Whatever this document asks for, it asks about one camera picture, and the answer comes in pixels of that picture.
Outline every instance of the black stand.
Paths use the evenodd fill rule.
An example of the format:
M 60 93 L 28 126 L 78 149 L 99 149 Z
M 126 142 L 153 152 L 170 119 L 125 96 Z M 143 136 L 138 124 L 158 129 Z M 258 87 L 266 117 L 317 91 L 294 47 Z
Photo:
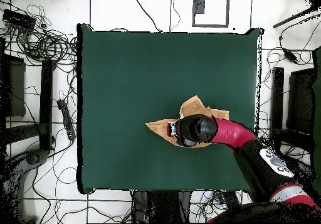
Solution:
M 286 23 L 288 23 L 288 22 L 290 22 L 290 21 L 292 21 L 294 19 L 297 19 L 297 18 L 299 18 L 301 16 L 304 16 L 304 15 L 306 15 L 308 13 L 312 13 L 312 12 L 316 11 L 321 6 L 320 0 L 310 0 L 310 2 L 312 3 L 310 8 L 302 11 L 301 13 L 295 14 L 294 16 L 291 16 L 291 17 L 287 18 L 286 20 L 283 20 L 283 21 L 275 24 L 273 26 L 273 28 L 278 28 L 279 26 L 282 26 L 282 25 L 284 25 L 284 24 L 286 24 Z
M 27 173 L 41 166 L 47 160 L 47 155 L 54 143 L 51 136 L 52 121 L 52 60 L 43 60 L 41 69 L 40 120 L 39 124 L 28 124 L 6 128 L 6 109 L 9 107 L 11 87 L 6 84 L 9 67 L 4 53 L 6 40 L 0 39 L 0 222 L 27 223 L 23 213 L 23 184 Z M 39 136 L 39 149 L 19 154 L 18 158 L 6 161 L 8 144 Z

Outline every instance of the black cable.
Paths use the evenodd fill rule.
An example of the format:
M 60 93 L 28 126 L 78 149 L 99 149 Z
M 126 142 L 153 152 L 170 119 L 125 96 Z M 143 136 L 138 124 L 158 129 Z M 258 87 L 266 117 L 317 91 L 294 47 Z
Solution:
M 37 175 L 38 175 L 38 167 L 36 168 L 36 176 L 35 176 L 34 179 L 33 179 L 33 184 L 32 184 L 33 191 L 34 191 L 38 196 L 40 196 L 41 198 L 43 198 L 44 200 L 46 200 L 46 201 L 49 203 L 49 207 L 48 207 L 46 213 L 43 215 L 43 217 L 42 217 L 41 220 L 40 220 L 40 223 L 39 223 L 39 224 L 41 224 L 41 223 L 43 222 L 43 219 L 45 218 L 45 216 L 46 216 L 47 213 L 49 212 L 49 209 L 51 208 L 51 202 L 50 202 L 50 200 L 48 200 L 47 198 L 45 198 L 44 196 L 42 196 L 41 194 L 39 194 L 39 193 L 37 192 L 36 188 L 34 188 L 34 182 L 36 181 Z
M 59 220 L 59 222 L 58 222 L 57 224 L 62 223 L 61 221 L 63 220 L 63 218 L 64 218 L 66 215 L 68 215 L 68 214 L 76 214 L 76 213 L 79 213 L 79 212 L 83 212 L 83 211 L 85 211 L 85 210 L 88 210 L 89 208 L 95 210 L 97 213 L 101 214 L 102 216 L 105 216 L 105 217 L 109 218 L 109 220 L 112 220 L 112 221 L 115 222 L 115 223 L 123 223 L 122 221 L 114 220 L 114 218 L 120 218 L 120 219 L 122 220 L 122 217 L 121 217 L 121 216 L 108 216 L 108 215 L 100 212 L 100 211 L 97 210 L 96 208 L 94 208 L 94 207 L 92 207 L 92 206 L 89 206 L 88 208 L 84 208 L 84 209 L 82 209 L 82 210 L 71 211 L 71 212 L 65 213 L 65 214 L 61 217 L 61 219 Z
M 174 9 L 174 11 L 178 14 L 179 20 L 178 20 L 177 24 L 171 28 L 170 32 L 172 32 L 172 30 L 173 30 L 176 26 L 178 26 L 179 22 L 181 21 L 181 15 L 176 11 L 176 9 L 175 9 L 175 7 L 174 7 L 174 3 L 175 3 L 175 0 L 173 0 L 173 9 Z
M 151 16 L 150 16 L 149 14 L 147 14 L 147 12 L 146 12 L 145 9 L 143 8 L 143 6 L 140 4 L 139 0 L 136 0 L 136 1 L 137 1 L 137 3 L 139 4 L 140 8 L 142 8 L 142 10 L 144 11 L 144 13 L 149 17 L 149 19 L 152 20 L 152 22 L 153 22 L 155 28 L 158 30 L 158 32 L 162 32 L 162 30 L 160 30 L 160 29 L 156 26 L 156 24 L 155 24 L 154 20 L 151 18 Z
M 311 36 L 310 36 L 310 38 L 309 38 L 307 44 L 305 44 L 305 46 L 304 46 L 303 49 L 301 50 L 299 61 L 303 61 L 303 60 L 302 60 L 302 53 L 303 53 L 304 51 L 308 51 L 308 52 L 310 53 L 310 58 L 309 58 L 309 60 L 308 60 L 308 61 L 303 61 L 304 63 L 298 63 L 298 60 L 294 60 L 296 57 L 295 57 L 295 55 L 292 53 L 293 50 L 286 49 L 286 48 L 284 48 L 284 47 L 282 46 L 282 35 L 283 35 L 283 33 L 284 33 L 288 28 L 291 28 L 291 27 L 296 26 L 296 25 L 298 25 L 298 24 L 302 24 L 303 22 L 307 22 L 309 19 L 316 18 L 316 17 L 318 17 L 318 16 L 321 16 L 321 14 L 316 14 L 316 15 L 314 15 L 314 16 L 309 16 L 309 17 L 307 17 L 307 18 L 305 18 L 305 19 L 303 19 L 303 20 L 301 20 L 301 21 L 299 21 L 299 22 L 297 22 L 297 23 L 295 23 L 295 24 L 291 24 L 290 26 L 286 27 L 286 28 L 281 32 L 281 35 L 279 36 L 279 42 L 280 42 L 280 47 L 281 47 L 281 49 L 283 50 L 283 52 L 285 53 L 285 55 L 288 56 L 289 60 L 292 61 L 292 62 L 295 62 L 297 65 L 313 64 L 313 63 L 309 63 L 309 61 L 310 61 L 311 58 L 312 58 L 311 51 L 305 50 L 305 48 L 307 47 L 308 43 L 310 42 L 310 40 L 311 40 L 311 38 L 312 38 L 315 30 L 317 29 L 317 27 L 319 26 L 319 24 L 321 23 L 321 21 L 318 22 L 318 24 L 316 25 L 315 29 L 313 30 L 313 32 L 312 32 L 312 34 L 311 34 Z

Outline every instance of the wire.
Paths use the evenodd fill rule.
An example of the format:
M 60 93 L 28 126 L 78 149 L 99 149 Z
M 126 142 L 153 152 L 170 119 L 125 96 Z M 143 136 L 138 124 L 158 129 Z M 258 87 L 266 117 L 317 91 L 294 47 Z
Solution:
M 156 24 L 155 24 L 154 20 L 151 18 L 151 16 L 150 16 L 149 14 L 147 14 L 147 12 L 146 12 L 145 9 L 143 8 L 143 6 L 140 4 L 139 0 L 136 0 L 136 1 L 137 1 L 137 3 L 139 4 L 140 8 L 142 8 L 142 10 L 144 11 L 144 13 L 149 17 L 149 19 L 152 20 L 152 22 L 153 22 L 155 28 L 158 30 L 158 32 L 162 32 L 162 30 L 160 30 L 160 29 L 156 26 Z
M 307 22 L 309 19 L 316 18 L 316 17 L 318 17 L 318 16 L 321 16 L 321 14 L 316 14 L 316 15 L 314 15 L 314 16 L 309 16 L 309 17 L 307 17 L 307 18 L 305 18 L 305 19 L 303 19 L 303 20 L 301 20 L 301 21 L 299 21 L 299 22 L 297 22 L 297 23 L 295 23 L 295 24 L 291 24 L 290 26 L 286 27 L 286 28 L 281 32 L 281 35 L 280 35 L 280 37 L 279 37 L 279 42 L 280 42 L 280 47 L 281 47 L 281 49 L 282 49 L 283 51 L 290 51 L 290 52 L 293 51 L 293 50 L 286 49 L 286 48 L 284 48 L 284 47 L 282 46 L 282 38 L 283 38 L 282 35 L 283 35 L 283 33 L 284 33 L 288 28 L 294 27 L 294 26 L 296 26 L 296 25 L 298 25 L 298 24 L 302 24 L 303 22 Z M 311 58 L 312 58 L 311 51 L 306 50 L 305 48 L 307 47 L 307 45 L 308 45 L 308 43 L 310 42 L 310 40 L 311 40 L 311 38 L 312 38 L 315 30 L 317 29 L 317 27 L 319 26 L 320 23 L 321 23 L 321 21 L 318 22 L 318 24 L 316 25 L 316 27 L 315 27 L 314 30 L 312 31 L 312 34 L 311 34 L 310 38 L 308 39 L 307 43 L 305 44 L 305 46 L 303 47 L 303 49 L 300 50 L 301 53 L 299 54 L 299 57 L 300 57 L 299 61 L 303 61 L 303 60 L 302 60 L 302 53 L 303 53 L 304 51 L 309 52 L 309 54 L 310 54 L 309 60 L 308 60 L 308 61 L 303 61 L 303 63 L 297 63 L 297 62 L 296 62 L 297 65 L 313 64 L 313 63 L 309 63 L 309 61 L 310 61 Z
M 51 202 L 50 202 L 50 200 L 48 200 L 47 198 L 45 198 L 44 196 L 42 196 L 41 194 L 39 194 L 39 193 L 37 192 L 36 188 L 34 188 L 34 182 L 36 181 L 37 175 L 38 175 L 38 167 L 36 168 L 36 176 L 35 176 L 34 179 L 33 179 L 33 184 L 32 184 L 33 191 L 34 191 L 38 196 L 40 196 L 41 198 L 43 198 L 44 200 L 46 200 L 46 201 L 49 203 L 49 207 L 48 207 L 48 209 L 46 210 L 46 213 L 43 215 L 43 217 L 42 217 L 41 220 L 40 220 L 40 223 L 39 223 L 39 224 L 41 224 L 41 223 L 43 222 L 44 217 L 47 215 L 47 213 L 49 212 L 49 209 L 51 208 Z
M 181 15 L 176 11 L 176 9 L 175 9 L 175 7 L 174 7 L 174 3 L 175 3 L 175 0 L 173 0 L 173 9 L 174 9 L 174 11 L 178 14 L 179 20 L 178 20 L 177 24 L 171 28 L 170 32 L 172 32 L 172 30 L 173 30 L 176 26 L 178 26 L 178 24 L 179 24 L 179 22 L 180 22 L 180 20 L 181 20 Z

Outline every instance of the cable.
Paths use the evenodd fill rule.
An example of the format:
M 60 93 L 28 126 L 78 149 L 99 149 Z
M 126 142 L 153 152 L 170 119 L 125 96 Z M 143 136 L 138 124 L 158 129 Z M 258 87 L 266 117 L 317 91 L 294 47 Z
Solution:
M 300 56 L 299 61 L 303 61 L 303 60 L 302 60 L 302 53 L 303 53 L 304 51 L 307 51 L 307 52 L 310 53 L 310 58 L 309 58 L 309 60 L 308 60 L 308 61 L 303 61 L 303 63 L 298 63 L 297 58 L 296 58 L 295 55 L 292 53 L 293 50 L 288 50 L 288 49 L 286 49 L 286 48 L 284 48 L 284 47 L 282 46 L 282 35 L 283 35 L 283 33 L 284 33 L 288 28 L 291 28 L 291 27 L 296 26 L 296 25 L 298 25 L 298 24 L 302 24 L 303 22 L 307 22 L 309 19 L 316 18 L 316 17 L 318 17 L 318 16 L 321 16 L 321 14 L 316 14 L 316 15 L 314 15 L 314 16 L 309 16 L 309 17 L 307 17 L 307 18 L 305 18 L 305 19 L 303 19 L 303 20 L 301 20 L 301 21 L 299 21 L 299 22 L 297 22 L 297 23 L 295 23 L 295 24 L 291 24 L 290 26 L 288 26 L 287 28 L 285 28 L 285 29 L 281 32 L 281 35 L 279 36 L 280 47 L 281 47 L 281 49 L 283 50 L 286 58 L 288 58 L 290 61 L 296 63 L 297 65 L 313 64 L 313 63 L 309 63 L 309 61 L 311 60 L 311 57 L 312 57 L 312 56 L 311 56 L 311 51 L 305 50 L 305 48 L 307 47 L 308 43 L 310 42 L 310 40 L 311 40 L 311 38 L 312 38 L 315 30 L 317 29 L 317 27 L 319 26 L 319 24 L 321 23 L 321 21 L 318 22 L 318 24 L 316 25 L 315 29 L 313 30 L 313 32 L 312 32 L 312 34 L 311 34 L 311 36 L 310 36 L 310 38 L 309 38 L 309 40 L 308 40 L 308 42 L 305 44 L 305 46 L 304 46 L 303 49 L 301 50 L 301 53 L 300 53 L 300 55 L 299 55 L 299 56 Z
M 48 200 L 47 198 L 45 198 L 44 196 L 42 196 L 41 194 L 39 194 L 36 190 L 36 188 L 34 188 L 34 182 L 36 181 L 36 178 L 37 178 L 37 175 L 38 175 L 38 167 L 36 168 L 36 176 L 34 177 L 33 179 L 33 184 L 32 184 L 32 188 L 33 188 L 33 191 L 38 195 L 40 196 L 41 198 L 43 198 L 44 200 L 46 200 L 48 203 L 49 203 L 49 207 L 48 209 L 46 210 L 46 213 L 43 215 L 43 217 L 41 218 L 40 220 L 40 223 L 41 224 L 43 222 L 43 219 L 45 218 L 45 216 L 47 215 L 47 213 L 49 212 L 49 209 L 51 208 L 51 202 L 50 200 Z
M 170 32 L 172 32 L 172 30 L 173 30 L 176 26 L 178 26 L 178 24 L 179 24 L 179 22 L 180 22 L 180 20 L 181 20 L 181 16 L 180 16 L 180 14 L 176 11 L 176 9 L 175 9 L 175 7 L 174 7 L 174 3 L 175 3 L 175 0 L 173 0 L 173 9 L 174 9 L 174 11 L 178 14 L 179 20 L 178 20 L 177 24 L 171 28 Z
M 155 28 L 158 30 L 158 32 L 162 32 L 162 30 L 160 30 L 160 29 L 156 26 L 156 24 L 155 24 L 154 20 L 151 18 L 151 16 L 150 16 L 149 14 L 147 14 L 147 12 L 146 12 L 145 9 L 143 8 L 143 6 L 140 4 L 139 0 L 136 0 L 136 1 L 137 1 L 137 3 L 139 4 L 140 8 L 142 8 L 142 10 L 144 11 L 144 13 L 149 17 L 149 19 L 152 20 L 152 22 L 153 22 Z

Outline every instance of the black device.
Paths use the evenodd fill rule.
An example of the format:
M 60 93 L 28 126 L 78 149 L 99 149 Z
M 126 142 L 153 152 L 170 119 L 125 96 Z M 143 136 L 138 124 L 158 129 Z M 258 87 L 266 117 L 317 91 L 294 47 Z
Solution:
M 291 73 L 287 128 L 312 134 L 315 106 L 312 85 L 316 79 L 317 71 L 314 68 Z
M 35 18 L 8 9 L 4 10 L 3 21 L 17 28 L 23 28 L 28 31 L 33 31 L 34 26 L 36 25 Z
M 68 139 L 70 141 L 74 141 L 76 139 L 76 133 L 70 119 L 68 106 L 64 100 L 58 100 L 57 105 L 58 105 L 58 109 L 60 109 L 63 114 L 63 126 L 67 131 Z
M 6 117 L 24 116 L 26 108 L 24 107 L 24 74 L 26 72 L 26 64 L 22 58 L 4 54 L 4 84 L 11 87 L 12 93 L 19 97 L 17 99 L 13 94 L 9 93 L 9 102 L 5 108 Z

